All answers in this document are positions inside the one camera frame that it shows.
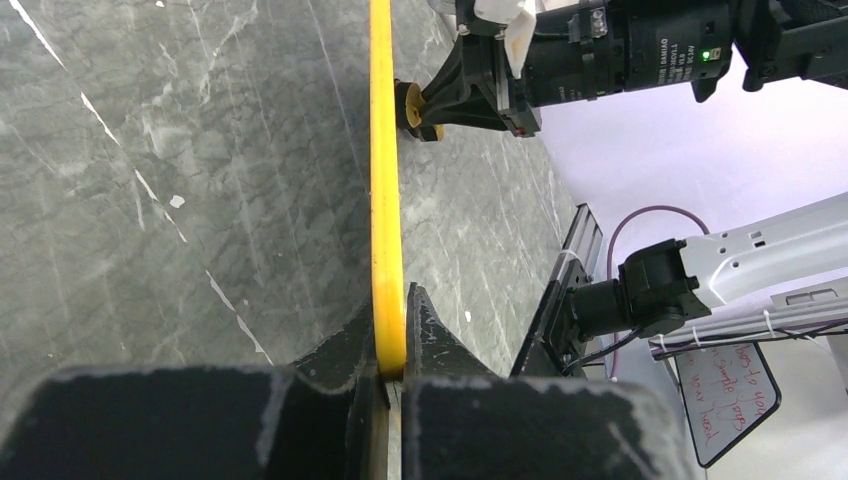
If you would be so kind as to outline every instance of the white vein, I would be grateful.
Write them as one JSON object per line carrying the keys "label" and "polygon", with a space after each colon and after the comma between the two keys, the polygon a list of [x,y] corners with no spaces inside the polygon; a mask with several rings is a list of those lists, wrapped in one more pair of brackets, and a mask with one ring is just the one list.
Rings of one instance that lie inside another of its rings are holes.
{"label": "white vein", "polygon": [[256,353],[261,353],[262,355],[265,355],[265,359],[268,360],[268,363],[274,365],[274,362],[271,361],[271,357],[268,356],[268,353],[265,351],[264,348],[262,348],[262,345],[259,344],[259,341],[256,340],[256,337],[253,335],[253,332],[250,331],[250,328],[247,326],[246,323],[244,323],[244,320],[242,320],[241,316],[236,312],[235,307],[233,307],[233,304],[230,302],[227,296],[224,295],[224,291],[221,290],[220,286],[218,286],[218,282],[216,282],[215,279],[212,278],[212,274],[209,273],[209,270],[206,270],[206,276],[209,277],[209,285],[212,286],[212,290],[215,290],[215,293],[217,293],[218,296],[221,297],[221,301],[224,302],[224,305],[226,305],[227,308],[229,308],[236,314],[236,321],[239,324],[239,328],[242,332],[244,332],[245,335],[247,335],[253,341],[253,346],[255,348]]}
{"label": "white vein", "polygon": [[106,135],[109,135],[109,138],[111,138],[116,145],[120,146],[121,142],[119,142],[118,139],[115,138],[114,135],[112,135],[112,130],[109,130],[109,126],[106,125],[106,122],[104,122],[102,118],[100,118],[100,114],[97,113],[97,110],[94,109],[94,105],[92,105],[91,102],[88,101],[88,97],[86,97],[84,93],[80,92],[80,98],[82,98],[82,104],[85,105],[85,108],[91,110],[91,113],[93,113],[94,116],[97,117],[97,121],[100,122],[100,125],[103,125],[103,130],[106,132]]}
{"label": "white vein", "polygon": [[489,164],[489,170],[492,171],[492,176],[495,178],[495,186],[498,189],[498,203],[500,204],[501,213],[503,214],[503,217],[504,217],[504,223],[506,224],[506,230],[507,230],[507,232],[509,232],[509,235],[512,236],[512,227],[509,226],[509,220],[506,217],[506,207],[504,207],[504,204],[503,204],[503,192],[501,191],[501,182],[498,180],[497,172],[495,172],[495,164],[492,163],[492,155],[489,153],[489,146],[484,145],[483,147],[484,147],[485,153],[486,153],[486,163]]}
{"label": "white vein", "polygon": [[356,147],[353,144],[353,135],[350,133],[350,122],[347,119],[347,112],[344,108],[344,102],[342,102],[342,95],[339,92],[339,82],[336,80],[336,74],[333,71],[333,64],[330,62],[330,54],[327,53],[327,44],[324,41],[324,34],[321,32],[321,25],[318,24],[318,17],[315,15],[315,8],[312,6],[312,0],[306,0],[307,5],[309,5],[309,13],[312,14],[312,21],[315,23],[315,31],[318,32],[318,41],[321,43],[321,50],[324,52],[324,60],[327,62],[327,69],[330,71],[330,80],[333,81],[333,89],[336,92],[336,101],[339,102],[339,108],[342,111],[342,119],[345,124],[345,133],[347,134],[347,141],[350,143],[350,151],[353,155],[353,163],[356,164],[356,170],[359,172],[359,178],[362,180],[362,185],[368,185],[365,183],[365,177],[362,176],[362,170],[359,168],[359,159],[356,157]]}
{"label": "white vein", "polygon": [[47,43],[47,39],[44,38],[44,35],[41,33],[41,30],[39,30],[38,27],[35,26],[35,22],[32,21],[32,18],[30,18],[27,11],[21,5],[21,2],[19,2],[18,0],[9,0],[9,4],[12,6],[13,9],[15,9],[16,12],[18,12],[18,15],[21,16],[21,19],[24,21],[24,23],[29,25],[29,28],[31,28],[32,31],[35,33],[35,37],[38,38],[38,41],[40,41],[41,44],[44,45],[44,48],[46,48],[47,51],[50,52],[50,55],[52,55],[53,58],[55,58],[56,61],[59,62],[59,65],[61,65],[62,68],[64,68],[65,71],[67,71],[68,69],[65,68],[65,64],[62,63],[61,60],[59,60],[59,56],[56,55],[55,51],[53,51],[53,47],[51,47],[50,44]]}
{"label": "white vein", "polygon": [[503,322],[501,321],[501,316],[498,315],[498,307],[495,306],[495,298],[492,296],[492,290],[489,288],[489,281],[486,279],[486,274],[483,271],[480,271],[480,275],[483,277],[483,287],[486,289],[486,293],[489,294],[489,303],[492,304],[492,311],[495,312],[495,324],[498,326],[498,332],[501,334],[501,341],[504,344],[504,348],[506,349],[507,358],[512,358],[512,352],[509,349],[509,342],[506,340],[506,330],[504,330]]}
{"label": "white vein", "polygon": [[130,190],[135,198],[135,212],[138,216],[138,226],[144,231],[144,213],[141,210],[141,195],[138,194],[138,187],[135,182],[130,182]]}
{"label": "white vein", "polygon": [[554,221],[556,222],[557,235],[562,234],[562,223],[559,221],[559,214],[556,211],[556,199],[554,198],[554,172],[548,170],[548,187],[551,191],[551,211],[554,212]]}
{"label": "white vein", "polygon": [[194,6],[191,4],[191,0],[188,0],[188,9],[191,10],[191,19],[194,21],[194,28],[197,29],[197,36],[200,37],[200,46],[203,47],[203,54],[206,55],[206,58],[209,58],[206,40],[203,38],[203,34],[200,33],[200,22],[197,21],[197,15],[194,13]]}
{"label": "white vein", "polygon": [[[144,187],[145,190],[147,190],[147,195],[156,203],[158,203],[161,207],[162,202],[160,202],[159,197],[157,197],[156,194],[153,193],[153,189],[150,188],[150,185],[147,183],[147,180],[145,180],[144,177],[141,175],[141,172],[139,172],[137,168],[134,168],[133,171],[135,171],[135,176],[136,178],[138,178],[138,181],[141,182],[141,185]],[[182,230],[180,230],[180,227],[177,226],[177,222],[175,222],[174,219],[171,218],[171,215],[168,213],[167,210],[165,210],[164,207],[162,208],[162,212],[165,214],[165,219],[171,222],[171,225],[173,225],[174,228],[177,229],[177,234],[180,236],[180,240],[182,240],[183,243],[188,243],[188,240],[185,238],[185,235],[183,235]]]}
{"label": "white vein", "polygon": [[39,155],[39,154],[35,153],[35,150],[33,150],[33,149],[29,146],[29,144],[28,144],[28,143],[26,143],[26,140],[24,140],[24,137],[22,137],[22,136],[21,136],[21,134],[20,134],[20,133],[18,133],[18,129],[17,129],[17,128],[15,128],[15,126],[14,126],[14,125],[9,125],[9,128],[11,128],[11,130],[12,130],[13,132],[15,132],[15,136],[16,136],[16,137],[18,137],[18,140],[20,140],[20,141],[21,141],[21,143],[23,143],[23,144],[24,144],[24,147],[26,147],[26,149],[29,151],[29,153],[30,153],[33,157],[37,158],[37,159],[38,159],[38,161],[40,161],[40,162],[41,162],[41,163],[42,163],[45,167],[47,167],[47,169],[48,169],[48,170],[50,170],[50,173],[53,173],[53,174],[55,174],[55,173],[56,173],[56,170],[53,170],[53,167],[51,167],[51,166],[50,166],[50,164],[49,164],[49,163],[47,163],[47,161],[46,161],[46,160],[44,160],[44,158],[42,158],[42,157],[41,157],[41,155]]}

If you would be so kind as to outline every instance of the wire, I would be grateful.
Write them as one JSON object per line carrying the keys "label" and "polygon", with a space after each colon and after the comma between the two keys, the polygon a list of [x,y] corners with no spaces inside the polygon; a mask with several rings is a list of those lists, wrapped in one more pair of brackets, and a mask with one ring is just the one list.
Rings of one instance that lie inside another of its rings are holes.
{"label": "wire", "polygon": [[[800,333],[800,334],[798,332],[786,330],[785,328],[775,328],[774,331],[778,332],[778,333],[782,333],[783,335],[786,335],[787,337],[793,337],[794,338],[795,336],[798,336],[798,335],[801,335],[801,336],[808,335],[809,332],[821,333],[821,332],[825,332],[827,330],[830,330],[832,328],[841,327],[841,326],[844,326],[844,325],[848,325],[848,320],[846,320],[846,319],[831,320],[831,321],[825,322],[823,325],[821,323],[812,323],[812,324],[806,324],[806,325],[795,325],[795,326],[793,326],[792,328],[797,329],[797,330],[810,329],[810,330],[805,331],[804,333]],[[772,332],[770,330],[759,330],[759,331],[745,332],[745,333],[740,333],[740,334],[713,334],[713,335],[707,335],[707,336],[703,337],[703,339],[701,340],[700,343],[701,343],[701,345],[726,344],[728,342],[730,342],[730,343],[739,342],[739,341],[748,340],[748,339],[756,338],[756,337],[763,336],[763,335],[771,335],[771,334],[772,334]],[[775,337],[774,339],[775,340],[783,340],[784,338],[786,338],[786,337],[779,337],[779,338]],[[653,340],[649,340],[648,343],[652,347],[658,346],[657,343],[654,342]],[[668,349],[669,347],[671,347],[671,348],[687,347],[687,346],[690,346],[690,345],[693,345],[693,344],[695,344],[695,342],[692,341],[692,340],[686,340],[686,341],[682,341],[682,342],[673,342],[673,341],[669,342],[668,340],[664,340],[664,342],[663,342],[665,349]]]}
{"label": "wire", "polygon": [[[615,249],[615,242],[618,240],[618,236],[621,234],[621,230],[624,229],[625,225],[630,223],[631,220],[638,217],[639,215],[642,215],[642,214],[645,214],[645,213],[648,213],[648,212],[658,212],[658,211],[672,212],[672,213],[677,213],[677,214],[683,215],[684,217],[689,218],[693,222],[697,223],[698,227],[700,227],[700,229],[704,233],[704,235],[710,234],[710,229],[709,229],[709,227],[707,227],[707,224],[704,223],[703,220],[698,218],[697,215],[690,212],[689,210],[684,210],[680,207],[673,207],[671,205],[652,205],[650,207],[640,208],[639,210],[636,210],[635,212],[631,213],[630,215],[624,217],[624,220],[622,220],[621,223],[619,223],[618,226],[615,227],[615,231],[612,233],[612,238],[610,238],[610,246],[609,246],[609,249],[607,250],[607,280],[612,278],[612,252]],[[618,342],[618,332],[613,334],[612,339],[613,339],[612,345],[615,345],[616,342]],[[615,377],[617,367],[618,367],[618,351],[616,349],[615,351],[613,351],[613,354],[612,354],[612,365],[610,366],[610,378]]]}
{"label": "wire", "polygon": [[[732,337],[732,338],[727,338],[727,339],[716,341],[716,342],[710,342],[710,344],[711,345],[734,345],[734,344],[737,344],[737,343],[740,343],[740,342],[742,342],[742,343],[766,343],[766,342],[779,342],[779,341],[782,341],[782,340],[799,340],[799,339],[813,340],[815,337],[819,337],[819,336],[832,336],[832,335],[848,334],[848,330],[838,330],[838,331],[835,331],[835,332],[829,331],[831,329],[841,327],[841,326],[845,326],[845,325],[848,325],[848,320],[842,320],[842,321],[839,321],[839,322],[834,322],[832,325],[825,325],[823,327],[814,328],[814,329],[806,331],[806,332],[798,332],[798,331],[795,331],[795,330],[784,330],[784,329],[776,328],[774,331],[783,334],[784,335],[783,337],[765,338],[765,339],[762,339],[762,340],[745,342],[747,337],[752,336],[752,335],[745,335],[743,337]],[[767,335],[770,335],[770,334],[771,333],[768,332],[768,331],[763,331],[763,332],[758,332],[755,335],[767,336]],[[821,348],[824,348],[824,346],[819,344],[818,342],[816,342],[816,344],[819,345]],[[683,347],[667,348],[665,351],[663,351],[660,348],[653,348],[653,349],[651,349],[651,355],[654,357],[654,360],[662,360],[662,359],[665,359],[665,358],[673,357],[673,356],[675,356],[679,353],[688,352],[688,351],[692,351],[692,350],[700,350],[700,349],[696,345],[692,345],[692,344],[688,344],[688,345],[685,345]]]}
{"label": "wire", "polygon": [[602,349],[600,349],[596,352],[590,353],[589,355],[584,355],[584,356],[578,358],[577,360],[569,362],[565,366],[565,368],[562,369],[563,376],[567,377],[567,376],[571,375],[571,372],[573,372],[575,368],[580,368],[580,367],[586,365],[587,363],[589,363],[593,360],[603,358],[603,357],[609,355],[610,353],[618,351],[619,348],[621,348],[621,347],[627,345],[628,343],[632,342],[633,340],[635,340],[636,337],[638,337],[639,334],[642,333],[644,330],[645,330],[644,327],[639,327],[639,328],[633,330],[632,332],[630,332],[629,334],[627,334],[627,336],[622,338],[621,340],[619,340],[615,343],[611,343],[611,344],[607,345],[606,347],[604,347],[604,348],[602,348]]}

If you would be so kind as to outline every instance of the black mount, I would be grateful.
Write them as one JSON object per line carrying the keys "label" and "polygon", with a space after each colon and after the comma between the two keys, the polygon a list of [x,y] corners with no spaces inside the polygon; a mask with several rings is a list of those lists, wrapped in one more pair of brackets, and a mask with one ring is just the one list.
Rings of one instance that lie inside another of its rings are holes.
{"label": "black mount", "polygon": [[506,25],[474,3],[456,0],[460,36],[420,95],[396,85],[398,127],[423,141],[440,140],[443,124],[532,137],[543,106],[676,83],[704,102],[734,43],[746,91],[792,77],[848,88],[848,0],[580,0],[537,15],[520,79],[499,40]]}

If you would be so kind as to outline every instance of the white plastic part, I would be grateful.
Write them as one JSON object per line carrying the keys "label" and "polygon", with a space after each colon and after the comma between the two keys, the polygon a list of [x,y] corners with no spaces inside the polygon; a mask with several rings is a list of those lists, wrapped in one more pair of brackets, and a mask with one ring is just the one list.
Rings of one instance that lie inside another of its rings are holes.
{"label": "white plastic part", "polygon": [[680,250],[709,308],[790,280],[848,267],[848,193],[712,235]]}
{"label": "white plastic part", "polygon": [[442,15],[456,15],[456,3],[454,0],[427,0],[430,8]]}
{"label": "white plastic part", "polygon": [[523,3],[521,12],[504,32],[504,50],[515,78],[521,78],[521,70],[527,60],[527,51],[530,50],[530,42],[533,41],[533,32],[536,30],[536,2],[527,0]]}
{"label": "white plastic part", "polygon": [[533,0],[476,0],[474,15],[487,22],[509,25],[518,18],[526,3],[533,3],[535,7]]}

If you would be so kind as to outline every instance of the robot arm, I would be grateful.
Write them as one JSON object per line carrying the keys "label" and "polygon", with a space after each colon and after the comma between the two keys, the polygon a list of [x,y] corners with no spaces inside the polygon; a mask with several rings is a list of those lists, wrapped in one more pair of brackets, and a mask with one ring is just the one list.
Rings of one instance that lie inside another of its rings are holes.
{"label": "robot arm", "polygon": [[453,4],[460,37],[420,99],[396,88],[413,99],[398,105],[413,133],[451,123],[529,137],[539,107],[679,83],[703,102],[734,44],[746,91],[793,77],[848,88],[848,0],[580,0],[523,23],[519,5],[534,0],[433,2]]}
{"label": "robot arm", "polygon": [[848,267],[848,193],[735,230],[668,240],[619,266],[619,278],[567,293],[584,338],[643,328],[667,334],[763,288]]}

